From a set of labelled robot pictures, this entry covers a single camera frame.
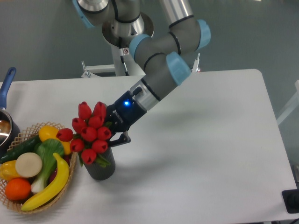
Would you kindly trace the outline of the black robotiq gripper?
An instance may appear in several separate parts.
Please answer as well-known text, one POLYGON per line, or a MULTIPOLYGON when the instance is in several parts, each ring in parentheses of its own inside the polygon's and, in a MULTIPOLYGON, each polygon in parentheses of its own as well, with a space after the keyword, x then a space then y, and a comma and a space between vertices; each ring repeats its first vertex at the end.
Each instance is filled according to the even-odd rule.
POLYGON ((128 144, 131 138, 128 135, 129 128, 140 119, 147 111, 133 99, 130 91, 126 91, 118 100, 106 109, 105 122, 110 122, 112 135, 122 133, 117 140, 109 141, 109 147, 117 147, 128 144))

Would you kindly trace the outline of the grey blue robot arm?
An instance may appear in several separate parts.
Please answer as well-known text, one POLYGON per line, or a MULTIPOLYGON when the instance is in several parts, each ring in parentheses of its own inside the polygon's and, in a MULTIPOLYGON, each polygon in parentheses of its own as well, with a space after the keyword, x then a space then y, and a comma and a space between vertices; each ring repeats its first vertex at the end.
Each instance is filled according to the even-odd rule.
POLYGON ((209 44, 211 31, 206 21, 194 18, 187 0, 160 2, 169 32, 154 39, 151 19, 140 10, 138 0, 75 0, 73 5, 88 27, 102 26, 105 40, 127 48, 144 77, 107 108, 105 121, 117 140, 110 147, 130 142, 129 128, 147 111, 181 85, 197 68, 190 68, 182 55, 209 44))

